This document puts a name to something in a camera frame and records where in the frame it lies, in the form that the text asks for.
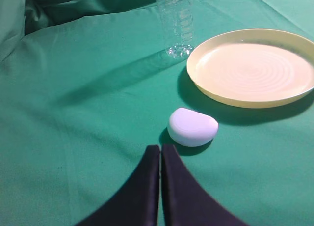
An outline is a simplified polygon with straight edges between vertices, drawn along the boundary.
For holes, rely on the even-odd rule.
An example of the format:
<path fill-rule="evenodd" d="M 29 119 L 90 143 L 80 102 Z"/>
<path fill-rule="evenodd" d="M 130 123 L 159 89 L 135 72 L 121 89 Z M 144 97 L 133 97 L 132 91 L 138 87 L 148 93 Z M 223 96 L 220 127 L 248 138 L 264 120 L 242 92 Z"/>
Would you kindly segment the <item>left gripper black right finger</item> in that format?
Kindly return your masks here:
<path fill-rule="evenodd" d="M 161 195 L 166 226 L 247 225 L 201 187 L 170 144 L 161 149 Z"/>

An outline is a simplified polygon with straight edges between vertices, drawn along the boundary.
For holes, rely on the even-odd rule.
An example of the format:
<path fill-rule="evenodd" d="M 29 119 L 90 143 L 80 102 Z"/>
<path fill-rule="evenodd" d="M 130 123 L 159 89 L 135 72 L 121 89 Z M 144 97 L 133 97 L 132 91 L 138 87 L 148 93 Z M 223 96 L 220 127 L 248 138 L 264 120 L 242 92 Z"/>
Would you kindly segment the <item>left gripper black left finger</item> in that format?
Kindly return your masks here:
<path fill-rule="evenodd" d="M 160 148 L 149 145 L 127 181 L 79 226 L 156 226 Z"/>

